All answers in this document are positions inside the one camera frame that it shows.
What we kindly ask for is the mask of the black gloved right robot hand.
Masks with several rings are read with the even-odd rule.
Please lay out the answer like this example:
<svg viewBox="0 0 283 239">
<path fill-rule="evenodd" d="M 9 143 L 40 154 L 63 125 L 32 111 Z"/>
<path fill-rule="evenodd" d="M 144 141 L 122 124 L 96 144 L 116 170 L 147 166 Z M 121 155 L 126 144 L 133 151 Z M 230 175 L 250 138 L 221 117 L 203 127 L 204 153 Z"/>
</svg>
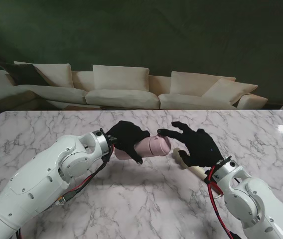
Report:
<svg viewBox="0 0 283 239">
<path fill-rule="evenodd" d="M 176 139 L 187 147 L 188 152 L 179 150 L 178 153 L 188 167 L 213 167 L 223 159 L 213 138 L 203 129 L 199 128 L 194 131 L 188 125 L 179 121 L 174 121 L 171 124 L 173 127 L 182 130 L 182 133 L 163 128 L 158 129 L 157 133 Z"/>
</svg>

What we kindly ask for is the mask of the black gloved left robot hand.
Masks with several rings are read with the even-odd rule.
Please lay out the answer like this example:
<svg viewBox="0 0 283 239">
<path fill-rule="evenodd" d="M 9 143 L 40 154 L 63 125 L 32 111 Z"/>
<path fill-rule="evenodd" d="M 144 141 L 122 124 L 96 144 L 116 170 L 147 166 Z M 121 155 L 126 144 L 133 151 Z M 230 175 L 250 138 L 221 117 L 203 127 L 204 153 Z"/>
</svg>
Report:
<svg viewBox="0 0 283 239">
<path fill-rule="evenodd" d="M 135 151 L 135 145 L 150 137 L 149 131 L 142 130 L 130 121 L 121 120 L 107 131 L 106 135 L 116 138 L 114 142 L 116 149 L 125 152 L 137 164 L 143 164 L 142 157 Z"/>
</svg>

